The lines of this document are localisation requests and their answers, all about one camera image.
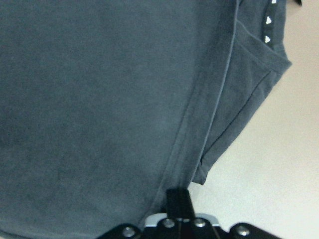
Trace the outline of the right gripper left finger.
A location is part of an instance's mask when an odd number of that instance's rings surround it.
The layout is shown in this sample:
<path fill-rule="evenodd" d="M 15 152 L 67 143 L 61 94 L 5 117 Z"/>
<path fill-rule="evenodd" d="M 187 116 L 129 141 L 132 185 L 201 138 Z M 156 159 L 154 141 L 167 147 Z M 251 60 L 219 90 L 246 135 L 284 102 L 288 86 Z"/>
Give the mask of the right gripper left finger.
<path fill-rule="evenodd" d="M 184 218 L 184 189 L 166 191 L 166 213 L 169 218 Z"/>

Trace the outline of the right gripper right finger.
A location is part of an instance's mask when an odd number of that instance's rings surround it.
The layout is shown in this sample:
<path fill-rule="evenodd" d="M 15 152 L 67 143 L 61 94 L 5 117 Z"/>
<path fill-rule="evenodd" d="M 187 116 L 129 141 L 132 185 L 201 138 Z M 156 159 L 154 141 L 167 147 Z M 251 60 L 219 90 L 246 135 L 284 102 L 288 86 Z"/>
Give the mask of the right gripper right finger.
<path fill-rule="evenodd" d="M 184 218 L 185 219 L 195 218 L 195 211 L 194 211 L 191 196 L 188 190 L 185 190 L 184 192 Z"/>

